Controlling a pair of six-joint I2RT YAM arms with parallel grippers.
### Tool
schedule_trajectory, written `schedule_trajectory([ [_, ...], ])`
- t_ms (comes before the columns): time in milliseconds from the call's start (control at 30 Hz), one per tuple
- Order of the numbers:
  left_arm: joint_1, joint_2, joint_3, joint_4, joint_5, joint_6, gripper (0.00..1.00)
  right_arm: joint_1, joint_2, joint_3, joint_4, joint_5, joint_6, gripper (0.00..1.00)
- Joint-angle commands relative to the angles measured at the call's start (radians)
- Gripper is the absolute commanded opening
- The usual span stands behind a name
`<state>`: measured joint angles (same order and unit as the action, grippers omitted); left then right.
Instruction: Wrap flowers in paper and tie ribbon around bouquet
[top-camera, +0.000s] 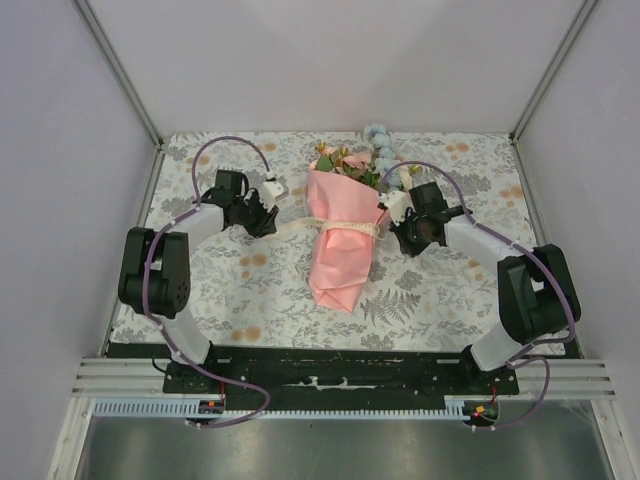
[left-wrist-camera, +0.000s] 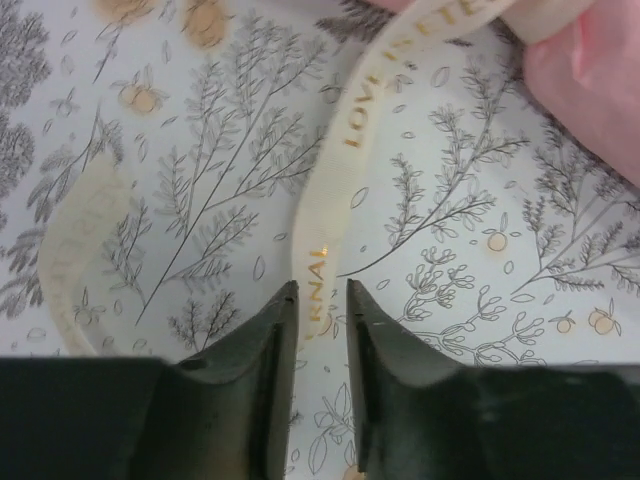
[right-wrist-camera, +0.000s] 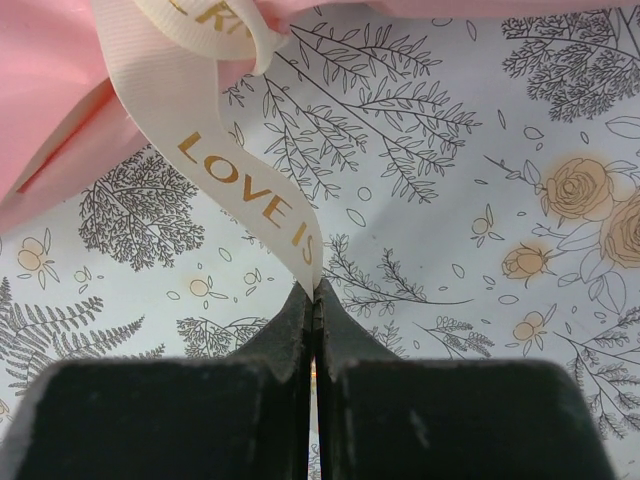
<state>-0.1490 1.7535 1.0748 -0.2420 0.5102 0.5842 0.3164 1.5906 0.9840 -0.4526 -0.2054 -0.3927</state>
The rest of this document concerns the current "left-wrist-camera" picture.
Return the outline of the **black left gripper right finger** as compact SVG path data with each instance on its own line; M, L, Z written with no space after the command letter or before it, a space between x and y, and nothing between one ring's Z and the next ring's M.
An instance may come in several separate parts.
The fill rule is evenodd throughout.
M369 479L635 479L635 365L476 367L422 342L358 281L347 349Z

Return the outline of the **pink wrapping paper sheet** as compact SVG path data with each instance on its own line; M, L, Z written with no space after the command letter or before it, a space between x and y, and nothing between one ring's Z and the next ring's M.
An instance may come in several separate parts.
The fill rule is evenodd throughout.
M494 10L525 45L533 97L588 150L639 183L639 3L428 1L423 33Z

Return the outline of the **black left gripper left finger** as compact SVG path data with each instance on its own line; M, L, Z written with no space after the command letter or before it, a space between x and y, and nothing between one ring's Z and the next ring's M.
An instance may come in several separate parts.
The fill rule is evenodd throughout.
M153 357L5 357L5 479L281 479L298 287L171 364Z

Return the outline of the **cream ribbon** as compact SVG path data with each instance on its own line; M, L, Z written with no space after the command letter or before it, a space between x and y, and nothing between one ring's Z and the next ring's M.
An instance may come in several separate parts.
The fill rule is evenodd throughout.
M502 18L527 44L573 22L588 1L416 1L363 53L341 95L295 212L292 279L301 288L294 345L303 349L327 313L350 202L370 158L383 97L405 56ZM71 295L97 249L128 212L131 182L108 155L92 160L62 201L41 243L37 271L50 315L69 353L96 354L75 323Z

